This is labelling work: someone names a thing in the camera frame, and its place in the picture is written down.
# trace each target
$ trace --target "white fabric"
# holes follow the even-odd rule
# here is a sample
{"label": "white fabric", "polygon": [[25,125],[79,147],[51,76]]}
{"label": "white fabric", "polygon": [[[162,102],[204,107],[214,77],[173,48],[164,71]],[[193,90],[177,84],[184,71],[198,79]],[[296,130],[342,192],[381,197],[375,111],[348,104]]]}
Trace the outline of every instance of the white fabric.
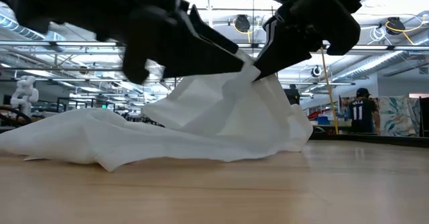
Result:
{"label": "white fabric", "polygon": [[300,151],[312,133],[302,109],[291,106],[274,76],[252,83],[239,73],[185,78],[145,113],[167,128],[127,122],[106,109],[68,111],[0,134],[0,150],[108,171],[148,158],[233,161]]}

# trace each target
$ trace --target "ceiling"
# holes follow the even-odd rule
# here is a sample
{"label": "ceiling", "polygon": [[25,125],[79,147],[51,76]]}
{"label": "ceiling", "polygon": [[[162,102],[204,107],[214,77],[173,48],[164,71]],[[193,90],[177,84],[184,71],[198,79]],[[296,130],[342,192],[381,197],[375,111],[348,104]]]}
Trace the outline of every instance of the ceiling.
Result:
{"label": "ceiling", "polygon": [[[233,24],[228,25],[228,21],[233,21],[237,15],[245,14],[249,16],[250,21],[256,22],[257,20],[262,23],[269,19],[272,16],[272,13],[280,6],[279,3],[276,3],[272,0],[187,0],[192,4],[195,4],[199,8],[199,12],[203,20],[207,23],[213,25],[213,28],[228,39],[236,43],[265,43],[265,32],[261,28],[261,23],[253,24],[253,33],[251,37],[247,34],[240,34],[237,32]],[[399,17],[402,22],[405,23],[405,26],[408,29],[413,29],[418,27],[423,20],[423,15],[429,10],[427,3],[429,0],[364,0],[362,1],[362,8],[358,10],[353,17],[361,25],[361,37],[359,40],[359,45],[376,45],[376,44],[398,44],[406,40],[403,34],[398,36],[390,36],[388,34],[385,37],[379,37],[381,34],[379,32],[374,32],[375,27],[379,23],[386,22],[388,17]],[[6,5],[0,5],[1,10],[0,14],[6,15],[7,17],[13,18],[13,14]],[[420,34],[428,30],[429,25],[423,24],[422,27],[418,30],[409,32],[409,37]],[[65,24],[65,25],[56,25],[53,23],[50,28],[51,31],[57,32],[65,38],[67,41],[95,41],[95,35],[92,32],[86,31],[74,25]],[[0,27],[0,40],[28,40],[27,38],[12,32],[9,29]],[[32,49],[20,48],[19,50],[31,51]],[[73,48],[71,50],[79,51],[80,48]],[[91,49],[97,52],[109,52],[109,54],[93,54],[93,55],[76,55],[76,54],[64,54],[64,55],[43,55],[43,54],[34,54],[33,57],[39,58],[41,64],[38,66],[56,66],[56,64],[61,63],[61,67],[79,67],[79,66],[88,66],[90,68],[118,68],[121,65],[121,50],[113,48],[104,48],[104,49]],[[257,56],[258,50],[253,54],[254,57]],[[280,80],[294,80],[294,81],[318,81],[317,78],[312,78],[310,75],[311,68],[315,66],[322,65],[322,56],[318,53],[312,54],[312,58],[300,63],[297,63],[294,66],[291,66],[287,69],[281,70],[278,73]],[[349,67],[352,67],[354,63],[359,62],[369,55],[364,54],[348,54],[346,56],[325,56],[326,65],[328,66],[328,71],[330,75],[335,75],[336,73],[346,70]],[[67,77],[74,78],[103,78],[107,76],[107,73],[99,72],[90,72],[86,75],[81,75],[79,72],[61,72],[58,76],[63,77],[67,74]],[[123,75],[119,72],[114,72],[113,75],[109,75],[112,78],[123,78]],[[425,75],[419,74],[418,71],[409,71],[403,74],[399,74],[395,77],[403,78],[413,78],[413,77],[422,77],[426,79]],[[103,89],[103,91],[111,91],[113,93],[118,93],[120,89],[123,89],[123,86],[115,86],[109,82],[103,82],[101,84],[90,84],[82,83],[75,84],[73,86],[79,87],[80,85],[85,85],[87,87]],[[133,93],[140,92],[151,92],[155,94],[168,94],[171,91],[171,88],[174,87],[172,81],[167,82],[164,85],[160,83],[152,82],[147,86],[135,86],[129,83],[127,85],[127,90]]]}

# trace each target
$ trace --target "person in black jersey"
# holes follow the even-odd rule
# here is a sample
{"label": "person in black jersey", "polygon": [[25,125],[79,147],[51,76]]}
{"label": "person in black jersey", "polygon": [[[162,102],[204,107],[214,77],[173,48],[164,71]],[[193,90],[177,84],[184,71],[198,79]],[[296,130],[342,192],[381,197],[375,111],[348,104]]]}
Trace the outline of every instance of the person in black jersey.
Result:
{"label": "person in black jersey", "polygon": [[349,105],[352,132],[380,134],[380,114],[377,105],[369,99],[368,89],[358,89],[357,100]]}

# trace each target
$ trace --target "table surface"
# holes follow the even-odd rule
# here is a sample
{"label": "table surface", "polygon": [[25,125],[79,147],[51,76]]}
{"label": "table surface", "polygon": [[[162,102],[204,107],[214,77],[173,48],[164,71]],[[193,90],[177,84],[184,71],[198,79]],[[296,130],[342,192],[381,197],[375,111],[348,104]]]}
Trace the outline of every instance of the table surface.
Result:
{"label": "table surface", "polygon": [[0,154],[0,223],[428,223],[429,150],[310,142],[224,163],[100,166]]}

